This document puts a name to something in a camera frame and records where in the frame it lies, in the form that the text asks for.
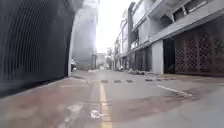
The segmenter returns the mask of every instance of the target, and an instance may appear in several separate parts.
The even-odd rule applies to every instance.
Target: sky
[[[106,53],[119,34],[120,21],[124,10],[136,0],[100,0],[99,19],[96,30],[98,53]]]

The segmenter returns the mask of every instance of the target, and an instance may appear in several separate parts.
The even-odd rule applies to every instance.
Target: wet pavement
[[[0,99],[1,128],[221,128],[224,79],[77,71]]]

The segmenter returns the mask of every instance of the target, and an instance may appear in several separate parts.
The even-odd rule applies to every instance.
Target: road
[[[76,71],[0,100],[1,128],[222,128],[224,79]]]

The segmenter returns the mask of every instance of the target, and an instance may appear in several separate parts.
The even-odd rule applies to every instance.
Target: gray building
[[[74,21],[72,34],[72,58],[77,68],[91,69],[96,65],[96,26],[98,22],[98,0],[84,0]]]
[[[223,9],[223,0],[132,3],[115,42],[115,65],[156,74],[223,76]]]

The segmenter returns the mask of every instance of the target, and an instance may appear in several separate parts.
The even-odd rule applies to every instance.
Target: building
[[[123,50],[116,60],[127,69],[156,74],[223,76],[223,13],[223,0],[132,3],[121,27],[122,41],[116,41],[115,49]]]
[[[72,58],[78,69],[96,66],[96,26],[98,22],[98,0],[84,0],[83,8],[76,14],[73,32]]]
[[[1,94],[69,75],[73,20],[82,4],[82,0],[0,1]]]

